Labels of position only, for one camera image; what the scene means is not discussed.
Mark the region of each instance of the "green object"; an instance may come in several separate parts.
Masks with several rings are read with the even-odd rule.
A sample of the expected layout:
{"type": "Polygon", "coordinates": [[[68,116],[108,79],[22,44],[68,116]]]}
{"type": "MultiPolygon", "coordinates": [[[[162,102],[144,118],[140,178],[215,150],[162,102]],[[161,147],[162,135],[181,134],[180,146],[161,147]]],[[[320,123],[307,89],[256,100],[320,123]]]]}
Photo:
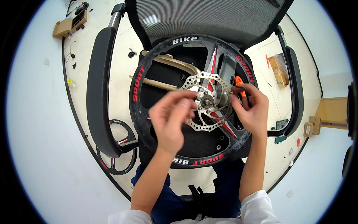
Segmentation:
{"type": "MultiPolygon", "coordinates": [[[[280,129],[284,128],[288,122],[289,122],[288,119],[277,121],[276,122],[276,130],[280,130],[280,129]]],[[[286,140],[286,138],[287,138],[286,136],[281,136],[281,137],[275,138],[275,144],[279,144],[280,142],[283,142],[284,140],[286,140]]]]}

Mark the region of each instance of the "cardboard box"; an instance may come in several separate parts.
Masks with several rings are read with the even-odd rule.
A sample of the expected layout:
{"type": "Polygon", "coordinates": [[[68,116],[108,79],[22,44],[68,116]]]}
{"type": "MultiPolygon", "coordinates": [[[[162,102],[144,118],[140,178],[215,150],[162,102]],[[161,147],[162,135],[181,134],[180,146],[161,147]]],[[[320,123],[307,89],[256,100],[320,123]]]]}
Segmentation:
{"type": "Polygon", "coordinates": [[[280,88],[285,88],[288,84],[290,84],[290,80],[283,55],[275,54],[274,56],[269,57],[268,61],[274,71],[278,86],[280,88]]]}
{"type": "Polygon", "coordinates": [[[305,123],[305,128],[303,129],[303,136],[304,137],[312,137],[313,134],[313,124],[311,122],[305,123]]]}
{"type": "Polygon", "coordinates": [[[60,22],[57,22],[53,29],[52,35],[54,37],[64,36],[68,37],[72,33],[76,32],[77,27],[87,22],[87,11],[83,10],[73,19],[67,18],[60,22]]]}
{"type": "Polygon", "coordinates": [[[318,135],[322,126],[321,118],[318,116],[310,116],[309,122],[313,124],[313,134],[318,135]]]}

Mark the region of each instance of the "white sleeve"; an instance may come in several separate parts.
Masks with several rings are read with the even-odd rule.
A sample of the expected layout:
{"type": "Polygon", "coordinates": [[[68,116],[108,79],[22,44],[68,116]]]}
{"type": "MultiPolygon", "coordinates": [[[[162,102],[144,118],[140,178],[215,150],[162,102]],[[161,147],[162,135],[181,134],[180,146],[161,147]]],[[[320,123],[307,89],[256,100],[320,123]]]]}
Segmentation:
{"type": "Polygon", "coordinates": [[[127,210],[108,216],[107,224],[152,224],[150,215],[141,210],[127,210]]]}
{"type": "Polygon", "coordinates": [[[257,191],[242,200],[241,218],[243,224],[282,224],[277,220],[265,190],[257,191]]]}

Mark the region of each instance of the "person's left hand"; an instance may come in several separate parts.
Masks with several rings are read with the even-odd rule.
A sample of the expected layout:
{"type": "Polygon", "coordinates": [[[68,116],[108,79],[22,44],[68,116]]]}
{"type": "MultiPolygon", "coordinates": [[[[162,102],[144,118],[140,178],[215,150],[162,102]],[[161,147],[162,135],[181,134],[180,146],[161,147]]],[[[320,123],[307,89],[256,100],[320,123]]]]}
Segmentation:
{"type": "Polygon", "coordinates": [[[149,116],[158,140],[157,152],[164,151],[173,157],[184,145],[183,122],[194,118],[192,109],[197,106],[194,98],[197,92],[183,90],[171,91],[149,109],[149,116]]]}

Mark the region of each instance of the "white floor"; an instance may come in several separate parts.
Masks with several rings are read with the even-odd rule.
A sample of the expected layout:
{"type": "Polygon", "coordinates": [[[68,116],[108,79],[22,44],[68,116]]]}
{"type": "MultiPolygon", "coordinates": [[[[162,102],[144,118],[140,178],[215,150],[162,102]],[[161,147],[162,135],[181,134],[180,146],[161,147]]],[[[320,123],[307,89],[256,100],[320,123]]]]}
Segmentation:
{"type": "MultiPolygon", "coordinates": [[[[106,0],[91,1],[87,13],[87,22],[85,28],[75,32],[70,39],[65,40],[65,56],[70,52],[75,54],[75,58],[69,58],[66,63],[67,77],[76,82],[77,88],[70,89],[73,104],[82,125],[84,132],[88,135],[88,140],[93,149],[96,145],[89,132],[86,114],[86,88],[89,61],[91,58],[92,47],[99,31],[108,26],[111,18],[113,6],[124,2],[123,0],[106,0]]],[[[76,4],[70,8],[70,11],[76,7],[76,4]]],[[[318,108],[321,97],[321,89],[316,76],[316,67],[314,65],[311,54],[302,39],[300,33],[296,30],[291,20],[285,16],[280,26],[285,33],[288,46],[292,47],[297,55],[302,77],[304,90],[304,114],[301,124],[297,131],[279,144],[274,143],[274,138],[268,138],[267,153],[265,164],[265,180],[263,188],[268,190],[286,171],[290,160],[293,160],[303,145],[305,138],[303,137],[304,123],[308,121],[309,116],[314,116],[318,108]],[[301,139],[301,145],[296,145],[297,139],[301,139]]],[[[131,125],[132,120],[129,113],[129,87],[131,79],[129,75],[133,75],[138,66],[138,55],[133,58],[128,57],[129,48],[139,53],[143,46],[134,32],[129,22],[128,16],[125,15],[119,26],[115,41],[110,76],[110,92],[109,92],[109,118],[119,119],[131,125]]],[[[257,79],[259,89],[267,95],[270,100],[268,114],[268,130],[275,126],[276,121],[289,119],[291,116],[291,93],[289,87],[280,89],[275,80],[272,68],[267,66],[266,55],[268,57],[282,53],[277,37],[272,34],[265,41],[252,46],[246,52],[252,60],[254,73],[257,79]]],[[[124,128],[119,125],[112,125],[111,129],[116,139],[124,138],[127,133],[124,128]]],[[[118,159],[118,170],[128,165],[132,154],[127,153],[121,155],[118,159]]],[[[102,155],[106,163],[110,164],[110,158],[102,155]]],[[[129,194],[132,194],[133,185],[130,179],[135,175],[135,170],[139,165],[139,159],[134,168],[127,174],[122,176],[114,176],[113,178],[118,184],[129,194]]],[[[200,186],[204,192],[214,192],[213,179],[216,174],[211,167],[189,169],[189,170],[170,170],[171,188],[178,195],[190,194],[188,185],[194,184],[200,186]]]]}

